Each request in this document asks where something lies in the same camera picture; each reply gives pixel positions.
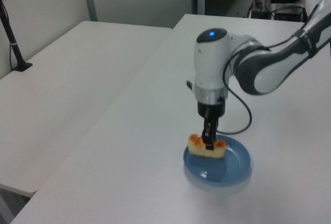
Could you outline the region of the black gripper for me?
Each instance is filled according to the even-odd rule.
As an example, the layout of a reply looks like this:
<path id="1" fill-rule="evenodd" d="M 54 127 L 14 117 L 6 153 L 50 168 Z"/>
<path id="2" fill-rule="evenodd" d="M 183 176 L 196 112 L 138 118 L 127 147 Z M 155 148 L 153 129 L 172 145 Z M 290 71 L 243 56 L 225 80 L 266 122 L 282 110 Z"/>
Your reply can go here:
<path id="1" fill-rule="evenodd" d="M 213 118 L 211 121 L 204 120 L 202 140 L 207 150 L 214 149 L 214 141 L 217 138 L 218 118 L 225 113 L 225 100 L 223 96 L 198 97 L 198 114 L 203 118 Z"/>

